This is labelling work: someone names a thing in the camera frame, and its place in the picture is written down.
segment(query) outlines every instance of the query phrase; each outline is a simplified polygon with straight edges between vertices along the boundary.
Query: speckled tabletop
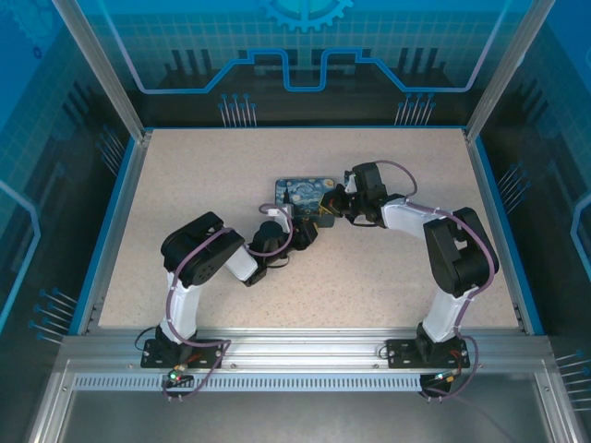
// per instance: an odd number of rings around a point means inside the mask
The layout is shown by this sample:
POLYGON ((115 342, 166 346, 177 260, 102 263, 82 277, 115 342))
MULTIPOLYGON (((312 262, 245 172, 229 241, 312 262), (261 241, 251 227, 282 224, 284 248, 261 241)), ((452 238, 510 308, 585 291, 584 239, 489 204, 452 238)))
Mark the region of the speckled tabletop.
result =
MULTIPOLYGON (((212 210, 249 241, 274 199, 275 180, 319 176, 343 181, 351 167, 393 160, 416 176, 418 203, 476 210, 483 203, 460 129, 157 129, 153 132, 99 325, 138 328, 163 317, 167 292, 160 246, 212 210)), ((381 165, 390 193, 406 176, 381 165)), ((436 283, 424 242, 337 220, 289 266, 247 288, 221 269, 204 288, 202 327, 413 327, 427 314, 436 283)), ((466 326, 516 326, 502 270, 471 304, 466 326)))

